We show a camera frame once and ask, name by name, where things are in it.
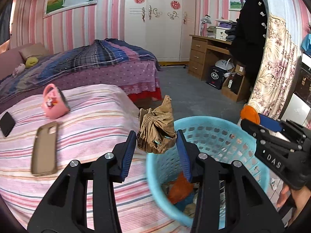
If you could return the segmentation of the orange trash in basket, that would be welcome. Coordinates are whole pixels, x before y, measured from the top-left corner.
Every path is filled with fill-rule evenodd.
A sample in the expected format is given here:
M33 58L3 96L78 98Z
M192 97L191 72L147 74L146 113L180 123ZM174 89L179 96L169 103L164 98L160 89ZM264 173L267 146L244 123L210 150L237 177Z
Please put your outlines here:
M168 192L168 200L172 204L176 204L189 196L194 189L194 184L188 182L186 177L181 172L178 178L172 182L172 186Z

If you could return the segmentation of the brown pillow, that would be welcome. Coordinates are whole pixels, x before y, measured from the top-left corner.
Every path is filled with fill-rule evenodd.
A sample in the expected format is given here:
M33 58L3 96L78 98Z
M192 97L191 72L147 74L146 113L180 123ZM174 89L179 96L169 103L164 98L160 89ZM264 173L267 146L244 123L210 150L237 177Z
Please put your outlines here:
M50 52L41 43L32 44L30 46L22 48L21 50L19 50L19 53L24 60L27 60L30 57L36 57L40 59L42 57L50 55Z

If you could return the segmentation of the light blue plastic basket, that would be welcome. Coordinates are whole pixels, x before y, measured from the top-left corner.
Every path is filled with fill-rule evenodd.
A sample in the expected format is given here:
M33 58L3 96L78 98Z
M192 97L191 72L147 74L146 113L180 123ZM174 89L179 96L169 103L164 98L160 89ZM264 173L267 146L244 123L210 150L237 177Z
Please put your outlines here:
M236 232L268 207L269 169L256 157L252 135L210 116L179 119L174 128L176 144L164 154L148 154L146 166L153 198L168 217L193 232ZM199 184L194 217L178 209L161 188L179 174Z

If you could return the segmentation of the wooden desk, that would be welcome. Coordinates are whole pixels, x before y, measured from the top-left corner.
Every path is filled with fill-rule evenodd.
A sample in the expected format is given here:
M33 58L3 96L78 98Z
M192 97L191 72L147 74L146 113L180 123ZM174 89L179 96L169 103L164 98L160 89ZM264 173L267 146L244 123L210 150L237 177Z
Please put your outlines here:
M246 78L245 67L229 52L230 42L210 37L191 35L191 49L188 73L201 81L207 80L210 66L227 70L221 93L240 102L249 98L250 83Z

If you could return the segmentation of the brown phone case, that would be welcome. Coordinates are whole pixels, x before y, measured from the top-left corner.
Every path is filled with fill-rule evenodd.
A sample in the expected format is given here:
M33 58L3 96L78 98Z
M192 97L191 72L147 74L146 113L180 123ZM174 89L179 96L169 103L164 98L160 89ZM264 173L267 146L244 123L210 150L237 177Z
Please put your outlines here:
M32 151L31 173L33 176L47 176L57 172L56 147L57 122L50 122L38 128Z

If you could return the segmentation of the yellow green plush toy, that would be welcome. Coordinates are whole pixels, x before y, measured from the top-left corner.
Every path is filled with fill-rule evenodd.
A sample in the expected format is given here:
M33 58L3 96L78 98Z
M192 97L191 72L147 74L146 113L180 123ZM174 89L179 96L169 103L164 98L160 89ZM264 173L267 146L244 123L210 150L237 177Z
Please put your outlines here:
M25 68L31 68L34 65L38 63L38 58L37 57L28 57L26 62L25 62Z

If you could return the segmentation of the white wardrobe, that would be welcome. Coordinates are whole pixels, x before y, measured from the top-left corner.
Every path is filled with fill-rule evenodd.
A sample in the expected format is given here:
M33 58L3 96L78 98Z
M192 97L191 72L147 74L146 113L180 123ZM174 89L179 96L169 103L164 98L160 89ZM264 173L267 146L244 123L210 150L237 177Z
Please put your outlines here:
M196 0L125 0L124 40L165 64L190 60Z

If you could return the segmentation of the pink cartoon mug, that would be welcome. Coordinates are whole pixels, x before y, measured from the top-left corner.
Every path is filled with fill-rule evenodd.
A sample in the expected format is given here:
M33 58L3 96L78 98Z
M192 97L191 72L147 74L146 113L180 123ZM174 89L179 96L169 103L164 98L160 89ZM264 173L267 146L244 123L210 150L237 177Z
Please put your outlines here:
M49 119L57 119L70 111L69 104L62 91L54 84L48 84L43 91L42 108Z

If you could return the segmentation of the brown paper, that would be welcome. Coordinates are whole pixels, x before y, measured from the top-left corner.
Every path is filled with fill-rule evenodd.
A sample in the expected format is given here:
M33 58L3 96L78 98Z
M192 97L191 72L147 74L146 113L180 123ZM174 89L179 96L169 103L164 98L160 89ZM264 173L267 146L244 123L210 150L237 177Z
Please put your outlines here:
M155 109L140 109L138 149L146 153L164 154L176 143L171 97L166 95Z

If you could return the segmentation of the orange plastic lid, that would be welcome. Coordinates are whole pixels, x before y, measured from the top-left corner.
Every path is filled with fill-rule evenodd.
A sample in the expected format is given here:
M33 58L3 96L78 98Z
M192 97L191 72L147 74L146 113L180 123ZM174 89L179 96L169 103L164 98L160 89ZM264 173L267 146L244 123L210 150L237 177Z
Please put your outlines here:
M260 117L257 111L252 107L246 104L241 112L240 112L240 118L241 119L247 119L251 122L254 122L255 124L260 124Z

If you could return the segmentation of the pink plush toy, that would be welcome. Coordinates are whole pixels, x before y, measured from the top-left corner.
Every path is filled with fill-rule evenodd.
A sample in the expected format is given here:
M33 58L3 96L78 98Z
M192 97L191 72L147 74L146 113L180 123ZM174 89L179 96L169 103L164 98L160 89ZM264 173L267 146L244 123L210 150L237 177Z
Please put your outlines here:
M21 74L25 70L25 64L21 63L19 66L14 68L14 71L12 72L12 77L16 77L19 74Z

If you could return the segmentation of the desk lamp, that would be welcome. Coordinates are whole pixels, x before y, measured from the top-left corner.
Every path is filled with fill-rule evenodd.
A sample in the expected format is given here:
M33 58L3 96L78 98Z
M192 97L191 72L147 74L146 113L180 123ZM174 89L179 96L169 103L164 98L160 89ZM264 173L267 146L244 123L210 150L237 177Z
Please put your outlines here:
M205 36L205 30L211 25L210 16L206 14L200 21L200 36Z

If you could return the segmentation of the pink striped bed sheet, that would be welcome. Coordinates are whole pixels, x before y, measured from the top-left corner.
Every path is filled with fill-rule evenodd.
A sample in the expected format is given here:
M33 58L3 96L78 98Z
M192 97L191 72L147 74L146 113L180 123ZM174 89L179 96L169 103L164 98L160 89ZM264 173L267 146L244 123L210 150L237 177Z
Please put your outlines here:
M58 119L58 173L71 160L86 163L98 159L124 142L131 130L138 130L139 110L118 86L82 86L65 90L64 96L71 110ZM42 102L42 94L37 94L4 108L15 126L7 137L1 137L1 196L23 227L57 178L57 174L31 174L37 129L50 122ZM156 205L147 184L145 160L145 152L136 150L127 178L114 185L122 231L188 232Z

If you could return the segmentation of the black wallet case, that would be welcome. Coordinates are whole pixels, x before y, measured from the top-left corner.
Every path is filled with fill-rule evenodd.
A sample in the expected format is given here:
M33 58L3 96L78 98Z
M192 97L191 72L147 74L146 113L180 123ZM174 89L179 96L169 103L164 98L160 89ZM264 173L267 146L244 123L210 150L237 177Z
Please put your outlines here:
M15 126L15 120L9 112L6 112L1 120L0 127L4 137L7 137Z

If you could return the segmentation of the black hanging coat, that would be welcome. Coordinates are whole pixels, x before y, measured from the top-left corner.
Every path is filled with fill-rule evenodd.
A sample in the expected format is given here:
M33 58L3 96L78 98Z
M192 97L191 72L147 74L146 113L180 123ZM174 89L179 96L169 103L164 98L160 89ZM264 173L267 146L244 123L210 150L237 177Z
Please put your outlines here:
M268 9L264 0L246 0L237 21L232 56L245 67L250 86L257 80L267 34Z

